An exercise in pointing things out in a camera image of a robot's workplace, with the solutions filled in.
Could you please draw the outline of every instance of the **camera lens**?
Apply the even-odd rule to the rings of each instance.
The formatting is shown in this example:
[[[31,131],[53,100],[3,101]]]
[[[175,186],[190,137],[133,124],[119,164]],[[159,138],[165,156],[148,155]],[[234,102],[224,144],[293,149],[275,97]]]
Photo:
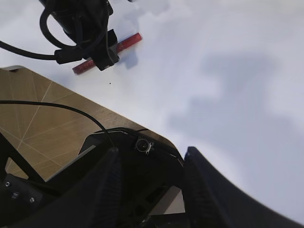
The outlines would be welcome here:
[[[145,139],[140,139],[136,145],[137,149],[141,152],[146,152],[149,149],[149,143]]]

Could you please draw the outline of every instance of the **red marker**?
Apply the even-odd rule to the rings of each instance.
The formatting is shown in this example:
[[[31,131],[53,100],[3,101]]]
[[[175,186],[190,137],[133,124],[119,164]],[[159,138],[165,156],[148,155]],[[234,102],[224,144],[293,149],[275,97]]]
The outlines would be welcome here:
[[[134,44],[138,43],[141,41],[143,38],[139,33],[134,34],[133,36],[123,40],[122,42],[117,44],[117,52],[120,53],[123,50],[133,46]],[[79,75],[84,73],[85,71],[92,69],[95,67],[95,63],[93,60],[87,60],[83,62],[82,64],[76,66],[73,68],[73,71],[75,74]]]

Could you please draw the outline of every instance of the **small camera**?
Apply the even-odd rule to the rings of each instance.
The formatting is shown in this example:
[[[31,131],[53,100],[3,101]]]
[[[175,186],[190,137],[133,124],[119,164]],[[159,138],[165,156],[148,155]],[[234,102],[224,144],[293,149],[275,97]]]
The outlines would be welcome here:
[[[139,152],[148,155],[153,145],[154,145],[153,141],[148,140],[144,137],[139,137],[135,144],[135,149],[138,150]]]

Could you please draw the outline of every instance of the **black wire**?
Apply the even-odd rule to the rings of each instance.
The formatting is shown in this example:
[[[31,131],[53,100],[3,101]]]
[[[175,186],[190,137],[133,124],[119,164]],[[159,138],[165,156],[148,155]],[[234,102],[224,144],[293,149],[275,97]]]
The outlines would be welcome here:
[[[6,105],[10,105],[10,104],[13,104],[13,105],[41,105],[41,106],[51,106],[51,107],[57,107],[57,108],[64,108],[64,109],[68,109],[68,110],[71,110],[73,112],[76,112],[76,113],[79,113],[81,115],[84,115],[85,117],[89,118],[90,120],[92,120],[95,124],[97,124],[106,134],[106,136],[108,137],[109,141],[111,142],[112,146],[115,147],[114,143],[113,143],[113,140],[109,134],[109,132],[105,129],[105,127],[99,123],[94,117],[92,117],[91,115],[79,110],[79,109],[76,109],[76,108],[73,108],[73,107],[70,107],[70,106],[66,106],[66,105],[63,105],[63,104],[54,104],[54,103],[47,103],[47,102],[37,102],[37,101],[14,101],[14,100],[10,100],[10,101],[7,101],[7,100],[0,100],[0,105],[1,104],[6,104]]]
[[[111,60],[112,63],[113,60],[111,59],[111,56],[109,55],[108,52],[108,21],[109,21],[109,10],[108,10],[108,3],[107,1],[105,1],[105,10],[106,10],[106,17],[105,17],[105,23],[104,23],[104,29],[105,29],[105,42],[106,42],[106,51],[108,53],[108,56]],[[84,49],[84,55],[87,54],[88,52],[90,52],[93,48],[95,48],[95,46],[97,46],[99,44],[99,42],[103,39],[104,34],[101,31],[98,35],[98,37],[94,40],[93,43],[91,43],[87,48]]]
[[[82,22],[80,19],[80,15],[76,15],[74,18],[75,22],[75,30],[76,30],[76,46],[80,46],[83,42],[83,28],[82,28]]]
[[[70,46],[70,45],[66,45],[61,43],[59,40],[57,40],[52,34],[51,32],[48,30],[48,24],[47,24],[47,20],[48,17],[50,16],[50,14],[53,12],[54,7],[55,7],[55,0],[48,0],[47,4],[40,16],[40,20],[39,20],[39,25],[40,25],[40,30],[42,32],[42,34],[44,35],[44,37],[53,45],[55,45],[58,48],[61,49],[67,49],[67,48],[73,48],[74,46]]]
[[[4,43],[3,41],[0,41],[0,48],[13,52],[17,55],[21,55],[21,56],[25,56],[25,57],[29,57],[29,58],[35,58],[35,59],[41,59],[41,60],[56,60],[54,55],[44,55],[44,54],[37,54],[37,53],[25,51],[20,48],[11,46],[7,43]]]
[[[143,128],[143,129],[137,130],[136,132],[143,132],[143,131],[149,131],[149,129]]]
[[[114,61],[109,53],[109,44],[108,44],[108,21],[109,21],[109,10],[108,10],[108,1],[105,2],[105,8],[106,8],[106,25],[105,25],[105,49],[107,51],[107,54],[109,56],[109,59],[111,60],[112,64],[114,64]]]

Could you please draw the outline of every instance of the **white surface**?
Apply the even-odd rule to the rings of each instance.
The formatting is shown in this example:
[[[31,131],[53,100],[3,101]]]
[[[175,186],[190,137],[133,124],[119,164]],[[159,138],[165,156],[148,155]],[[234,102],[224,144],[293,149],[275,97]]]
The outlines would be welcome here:
[[[243,191],[304,224],[304,2],[110,2],[118,38],[140,31],[144,39],[116,66],[76,76],[78,63],[0,50],[0,67],[30,68],[170,139],[183,155],[196,146]],[[54,52],[39,31],[38,0],[0,3],[0,40]]]

